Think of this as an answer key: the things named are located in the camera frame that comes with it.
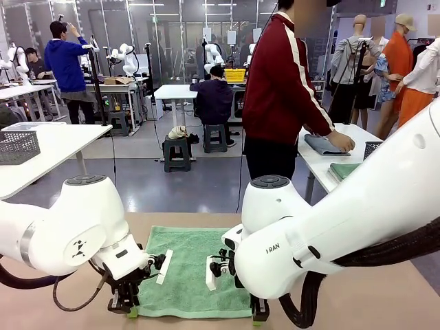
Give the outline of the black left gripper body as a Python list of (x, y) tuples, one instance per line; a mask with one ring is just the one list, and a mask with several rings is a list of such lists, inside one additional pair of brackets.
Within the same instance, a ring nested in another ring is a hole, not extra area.
[(139, 292), (138, 287), (142, 281), (143, 273), (140, 269), (135, 269), (118, 280), (109, 276), (111, 293), (115, 294), (116, 290), (118, 290), (118, 293), (121, 296), (137, 296)]

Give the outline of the green terry towel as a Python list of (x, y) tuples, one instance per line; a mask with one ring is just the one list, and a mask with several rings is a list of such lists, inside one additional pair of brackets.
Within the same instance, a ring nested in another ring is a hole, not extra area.
[(206, 285), (206, 259), (223, 247), (221, 236), (226, 231), (153, 226), (146, 251), (161, 254), (172, 250), (173, 255), (161, 285), (152, 278), (139, 286), (138, 314), (149, 318), (249, 318), (250, 295), (235, 287), (233, 276), (221, 276), (213, 291)]
[(356, 164), (340, 164), (331, 163), (329, 165), (328, 174), (334, 178), (337, 182), (342, 182), (346, 179), (358, 166), (360, 163)]

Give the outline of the grey-blue terry towel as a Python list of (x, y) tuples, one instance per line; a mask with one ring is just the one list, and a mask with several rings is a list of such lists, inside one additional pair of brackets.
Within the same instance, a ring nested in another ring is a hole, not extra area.
[(339, 148), (335, 147), (328, 141), (325, 137), (320, 137), (317, 135), (306, 134), (304, 136), (305, 142), (318, 154), (322, 156), (331, 155), (350, 155), (350, 152), (341, 151)]

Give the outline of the person's right forearm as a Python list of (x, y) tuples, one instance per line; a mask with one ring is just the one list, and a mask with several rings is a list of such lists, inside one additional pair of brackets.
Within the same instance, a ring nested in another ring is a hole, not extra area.
[(314, 134), (327, 137), (334, 131), (332, 121), (313, 96), (306, 98), (303, 115), (305, 124)]

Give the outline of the grey woven plastic basket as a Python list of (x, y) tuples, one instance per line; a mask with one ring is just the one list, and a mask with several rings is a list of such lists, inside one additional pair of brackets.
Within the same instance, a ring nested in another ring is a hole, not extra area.
[(375, 151), (383, 141), (372, 141), (372, 142), (365, 142), (365, 149), (364, 149), (364, 157), (363, 160), (365, 160), (373, 151)]
[(36, 131), (0, 131), (0, 166), (21, 165), (40, 153)]

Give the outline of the yellow plastic basket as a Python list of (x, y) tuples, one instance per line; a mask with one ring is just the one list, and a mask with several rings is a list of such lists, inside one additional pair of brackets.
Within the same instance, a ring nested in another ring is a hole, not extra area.
[(228, 83), (243, 83), (245, 80), (246, 69), (225, 69), (225, 79)]

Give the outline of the person's right hand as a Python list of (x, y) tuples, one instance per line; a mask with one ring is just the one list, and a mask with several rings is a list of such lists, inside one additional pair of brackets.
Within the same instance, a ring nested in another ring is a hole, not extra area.
[(336, 130), (328, 134), (327, 139), (334, 147), (345, 153), (355, 148), (355, 142), (349, 136)]

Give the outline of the dark grey plastic stool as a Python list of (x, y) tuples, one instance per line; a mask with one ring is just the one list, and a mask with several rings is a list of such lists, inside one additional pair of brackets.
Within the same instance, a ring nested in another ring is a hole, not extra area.
[(191, 170), (190, 145), (186, 137), (171, 139), (166, 136), (162, 147), (166, 173)]
[(112, 125), (112, 135), (129, 135), (130, 126), (125, 111), (110, 111), (108, 113), (108, 123)]
[(223, 124), (204, 125), (203, 149), (205, 153), (222, 152), (228, 150), (226, 131)]

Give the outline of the white side table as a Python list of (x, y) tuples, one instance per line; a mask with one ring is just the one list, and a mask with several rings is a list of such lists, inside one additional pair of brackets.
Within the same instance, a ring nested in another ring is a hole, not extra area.
[(50, 122), (36, 130), (40, 154), (21, 165), (0, 166), (0, 200), (10, 198), (75, 156), (79, 173), (87, 169), (82, 150), (110, 131), (111, 125), (55, 124)]
[(308, 132), (305, 129), (302, 129), (300, 132), (298, 152), (309, 169), (304, 196), (304, 200), (309, 204), (312, 204), (315, 182), (318, 182), (327, 193), (331, 192), (339, 184), (339, 182), (328, 173), (331, 163), (360, 163), (364, 159), (365, 144), (367, 142), (381, 142), (378, 137), (375, 137), (372, 133), (365, 131), (355, 124), (336, 124), (335, 127), (339, 132), (354, 140), (355, 148), (350, 152), (350, 156), (320, 155), (306, 143), (304, 136), (308, 134)]

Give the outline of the clear plastic bin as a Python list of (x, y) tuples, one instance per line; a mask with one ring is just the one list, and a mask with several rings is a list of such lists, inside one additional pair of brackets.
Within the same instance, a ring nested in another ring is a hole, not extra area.
[(45, 127), (65, 126), (66, 122), (17, 122), (2, 129), (2, 131), (37, 131)]

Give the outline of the white desk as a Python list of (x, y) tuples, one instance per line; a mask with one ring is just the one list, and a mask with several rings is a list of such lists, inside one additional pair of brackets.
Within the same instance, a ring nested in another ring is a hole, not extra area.
[(164, 112), (155, 122), (160, 142), (164, 141), (174, 127), (185, 126), (188, 134), (198, 135), (200, 141), (192, 146), (192, 156), (199, 157), (239, 157), (241, 155), (242, 135), (235, 136), (236, 145), (227, 148), (226, 152), (215, 151), (205, 153), (202, 143), (204, 130), (199, 118), (194, 116), (193, 101), (197, 93), (190, 90), (190, 85), (162, 85), (154, 96), (157, 104), (164, 101), (171, 107), (171, 111)]
[(129, 136), (137, 133), (142, 123), (146, 121), (146, 116), (143, 110), (143, 92), (141, 91), (143, 78), (134, 78), (134, 81), (129, 85), (104, 85), (100, 84), (101, 94), (103, 95), (128, 95), (128, 104), (130, 111), (131, 131)]
[[(14, 104), (17, 105), (17, 102), (20, 99), (24, 99), (25, 105), (28, 108), (28, 113), (31, 118), (31, 121), (33, 122), (45, 122), (46, 116), (43, 111), (43, 106), (41, 104), (41, 98), (39, 96), (39, 92), (43, 95), (43, 91), (50, 90), (54, 96), (54, 104), (56, 107), (57, 115), (54, 115), (52, 113), (52, 110), (49, 109), (47, 112), (52, 116), (52, 121), (58, 121), (60, 119), (63, 119), (64, 116), (61, 115), (60, 107), (58, 104), (58, 101), (56, 99), (56, 94), (54, 91), (53, 85), (21, 85), (21, 86), (7, 86), (3, 89), (0, 89), (0, 104)], [(38, 113), (39, 118), (35, 116), (35, 111), (32, 108), (32, 99), (34, 99)]]

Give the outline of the black tripod stand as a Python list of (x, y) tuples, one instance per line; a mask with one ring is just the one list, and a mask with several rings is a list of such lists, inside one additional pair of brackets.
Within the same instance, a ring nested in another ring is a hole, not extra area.
[(104, 105), (102, 102), (102, 94), (100, 90), (100, 81), (98, 79), (99, 61), (97, 59), (96, 53), (100, 51), (100, 48), (98, 47), (98, 43), (94, 35), (91, 35), (90, 42), (87, 45), (83, 45), (83, 48), (88, 50), (89, 63), (91, 65), (91, 83), (96, 96), (98, 110), (101, 117), (101, 123), (102, 126), (107, 126)]
[(150, 43), (146, 43), (144, 45), (144, 50), (147, 55), (148, 60), (148, 90), (151, 93), (151, 101), (155, 102), (155, 92), (154, 92), (154, 84), (153, 84), (153, 73), (152, 73), (152, 67), (151, 67), (151, 52), (150, 52)]
[(355, 99), (358, 92), (362, 63), (369, 49), (369, 38), (356, 37), (346, 40), (344, 49), (345, 66), (338, 80), (335, 97), (338, 97), (337, 123), (349, 124), (351, 122)]

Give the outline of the seated person in navy hoodie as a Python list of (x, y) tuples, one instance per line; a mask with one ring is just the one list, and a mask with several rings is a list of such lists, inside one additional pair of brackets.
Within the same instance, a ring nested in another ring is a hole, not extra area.
[(226, 124), (229, 120), (233, 92), (223, 76), (224, 69), (215, 65), (209, 80), (190, 85), (190, 90), (197, 92), (197, 116), (203, 125)]

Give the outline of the person in maroon jacket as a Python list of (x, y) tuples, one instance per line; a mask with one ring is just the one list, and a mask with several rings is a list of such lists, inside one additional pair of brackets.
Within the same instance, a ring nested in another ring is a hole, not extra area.
[(310, 130), (303, 110), (306, 98), (315, 98), (315, 90), (307, 46), (295, 35), (294, 20), (295, 0), (278, 0), (278, 10), (252, 55), (242, 113), (243, 153), (251, 179), (264, 175), (291, 179), (300, 131)]

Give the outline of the person in blue hoodie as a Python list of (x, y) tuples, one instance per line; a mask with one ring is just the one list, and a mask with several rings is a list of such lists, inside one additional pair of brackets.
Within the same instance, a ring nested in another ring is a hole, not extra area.
[(72, 124), (79, 124), (82, 112), (86, 124), (94, 124), (94, 97), (87, 92), (79, 57), (89, 51), (83, 46), (86, 40), (70, 23), (53, 21), (52, 39), (45, 46), (45, 66), (53, 73), (60, 89), (60, 96), (67, 105)]

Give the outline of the seated person in dark shirt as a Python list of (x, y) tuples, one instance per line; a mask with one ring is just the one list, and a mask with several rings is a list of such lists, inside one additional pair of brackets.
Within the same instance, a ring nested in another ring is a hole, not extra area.
[(34, 48), (27, 48), (25, 54), (27, 56), (28, 67), (31, 72), (34, 72), (35, 79), (49, 79), (52, 76), (52, 71), (45, 67), (45, 62), (38, 57), (37, 51)]

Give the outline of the mannequin in orange trousers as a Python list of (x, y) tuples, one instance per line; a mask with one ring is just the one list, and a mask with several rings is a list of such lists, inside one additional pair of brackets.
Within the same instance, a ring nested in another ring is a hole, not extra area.
[(440, 86), (440, 35), (418, 55), (414, 69), (399, 82), (395, 94), (404, 89), (398, 127), (416, 116), (434, 99)]

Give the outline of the mannequin in grey hoodie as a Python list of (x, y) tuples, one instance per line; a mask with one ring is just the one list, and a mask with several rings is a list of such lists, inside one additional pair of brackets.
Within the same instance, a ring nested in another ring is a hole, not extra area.
[[(338, 80), (341, 77), (342, 71), (345, 66), (345, 55), (344, 49), (347, 39), (353, 40), (356, 37), (364, 37), (363, 30), (366, 25), (367, 17), (364, 14), (359, 14), (355, 16), (353, 21), (353, 35), (342, 39), (335, 49), (333, 58), (331, 60), (331, 88), (333, 100), (329, 110), (329, 116), (331, 121), (334, 123), (337, 119), (337, 104), (338, 97), (335, 97), (335, 92), (338, 88)], [(373, 106), (373, 94), (371, 94), (371, 87), (373, 84), (373, 73), (377, 59), (379, 58), (381, 51), (376, 43), (371, 39), (369, 42), (369, 49), (366, 51), (363, 63), (362, 71), (360, 76), (359, 85), (357, 86), (357, 96), (355, 99), (355, 104), (353, 112), (358, 113), (371, 108)]]

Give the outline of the mannequin in blue floral dress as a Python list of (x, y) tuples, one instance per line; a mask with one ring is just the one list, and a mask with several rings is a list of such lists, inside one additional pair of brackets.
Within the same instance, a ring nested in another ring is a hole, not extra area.
[(395, 92), (391, 90), (392, 82), (399, 82), (403, 77), (400, 74), (391, 74), (388, 60), (385, 54), (380, 54), (375, 64), (375, 73), (380, 77), (381, 87), (378, 101), (380, 103), (388, 102), (395, 98)]

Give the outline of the mannequin in orange suit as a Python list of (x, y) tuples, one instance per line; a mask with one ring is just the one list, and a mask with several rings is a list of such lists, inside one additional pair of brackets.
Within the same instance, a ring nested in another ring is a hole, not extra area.
[[(408, 14), (398, 14), (395, 17), (395, 31), (383, 49), (391, 74), (400, 74), (402, 77), (413, 69), (413, 51), (406, 39), (407, 33), (414, 31), (413, 18)], [(391, 90), (395, 91), (399, 82), (391, 83)], [(404, 89), (395, 98), (381, 103), (379, 123), (375, 135), (385, 140), (395, 125), (402, 105)]]

